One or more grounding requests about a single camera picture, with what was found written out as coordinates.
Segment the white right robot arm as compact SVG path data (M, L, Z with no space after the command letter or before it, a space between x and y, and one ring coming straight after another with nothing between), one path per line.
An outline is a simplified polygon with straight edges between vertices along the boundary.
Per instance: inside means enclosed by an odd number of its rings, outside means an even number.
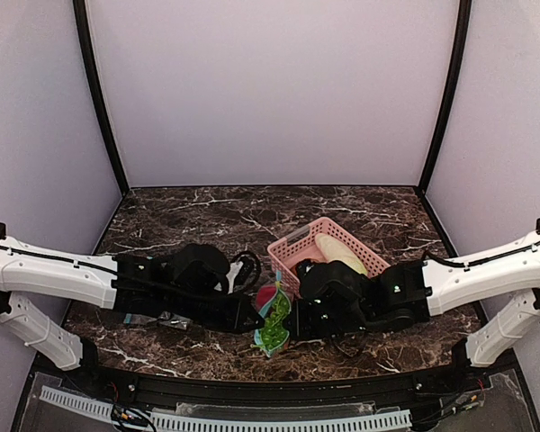
M314 264L303 271L299 293L284 324L294 340L408 329L507 294L508 304L453 349L460 367L488 367L540 326L540 218L534 231L501 247L453 259L426 253L374 277L340 261Z

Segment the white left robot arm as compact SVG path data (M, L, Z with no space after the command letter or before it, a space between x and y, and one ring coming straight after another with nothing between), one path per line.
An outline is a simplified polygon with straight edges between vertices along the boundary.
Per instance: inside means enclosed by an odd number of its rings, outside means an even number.
M0 222L0 325L59 370L93 371L95 343L54 323L29 294L153 318L167 312L209 330L242 334L264 326L238 290L256 265L253 257L231 262L215 246L195 243L158 257L74 255L9 237Z

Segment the flat clear zip bag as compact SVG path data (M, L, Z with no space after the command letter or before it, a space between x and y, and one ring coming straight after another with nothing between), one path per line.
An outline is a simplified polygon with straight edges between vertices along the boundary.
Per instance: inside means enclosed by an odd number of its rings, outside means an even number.
M127 313L123 319L123 324L134 326L162 326L172 329L187 330L192 321L170 312L163 312L157 318L141 314Z

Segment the pink perforated plastic basket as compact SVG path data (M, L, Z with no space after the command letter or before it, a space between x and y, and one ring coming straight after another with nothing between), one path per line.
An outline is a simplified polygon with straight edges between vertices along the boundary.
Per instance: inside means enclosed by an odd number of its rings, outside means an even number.
M312 263L326 263L315 238L319 234L329 235L348 247L363 263L368 277L379 275L390 265L355 236L328 217L320 217L302 228L279 238L267 247L272 271L280 274L283 287L297 295L300 281L295 267L304 259Z

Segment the white radish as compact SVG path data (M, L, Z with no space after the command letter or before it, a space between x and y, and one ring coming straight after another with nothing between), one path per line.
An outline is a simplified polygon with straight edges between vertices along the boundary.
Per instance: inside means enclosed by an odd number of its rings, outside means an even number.
M340 261L360 275L367 275L367 269L360 258L342 241L324 233L315 236L315 243L328 263Z

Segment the black front rail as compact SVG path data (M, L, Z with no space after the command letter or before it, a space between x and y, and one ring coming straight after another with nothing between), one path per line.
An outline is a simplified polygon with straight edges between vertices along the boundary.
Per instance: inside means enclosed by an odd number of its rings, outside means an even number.
M322 382L228 382L173 378L100 367L63 373L88 395L121 404L173 408L180 403L291 408L372 401L378 406L433 403L477 390L487 369L439 366L413 373Z

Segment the black left frame post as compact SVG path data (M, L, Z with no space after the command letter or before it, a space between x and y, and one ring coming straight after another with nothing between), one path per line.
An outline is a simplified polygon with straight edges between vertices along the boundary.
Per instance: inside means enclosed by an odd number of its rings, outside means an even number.
M95 60L95 50L90 32L86 1L74 0L72 5L76 23L76 33L95 117L97 119L99 131L102 135L105 152L109 159L115 182L118 185L121 196L124 197L131 188L122 165L119 150L113 135L109 113L104 100L101 80Z

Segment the black frame post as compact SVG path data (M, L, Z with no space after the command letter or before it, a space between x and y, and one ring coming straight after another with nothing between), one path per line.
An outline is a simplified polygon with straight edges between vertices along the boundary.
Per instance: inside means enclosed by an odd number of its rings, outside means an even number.
M464 60L466 39L470 26L472 13L472 0L460 0L456 16L454 39L445 77L445 85L439 105L436 124L429 144L426 160L418 181L418 195L425 197L431 183L434 170L437 165L440 150L442 148L450 113L455 100L460 72Z
M72 5L76 23L76 33L95 117L97 119L99 131L102 135L105 152L109 159L115 182L118 185L121 196L124 197L131 188L122 165L119 150L113 135L109 113L104 100L101 80L95 60L95 50L90 32L86 1L74 0Z

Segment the black right frame post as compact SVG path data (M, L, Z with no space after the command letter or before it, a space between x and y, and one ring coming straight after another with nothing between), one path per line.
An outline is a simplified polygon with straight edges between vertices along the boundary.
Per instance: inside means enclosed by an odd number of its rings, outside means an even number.
M450 113L455 100L460 72L464 60L466 39L470 26L472 13L472 0L460 0L456 16L454 39L445 77L445 85L439 105L436 124L429 144L426 160L418 181L418 195L425 197L431 183L434 170L437 165L440 150L442 148Z

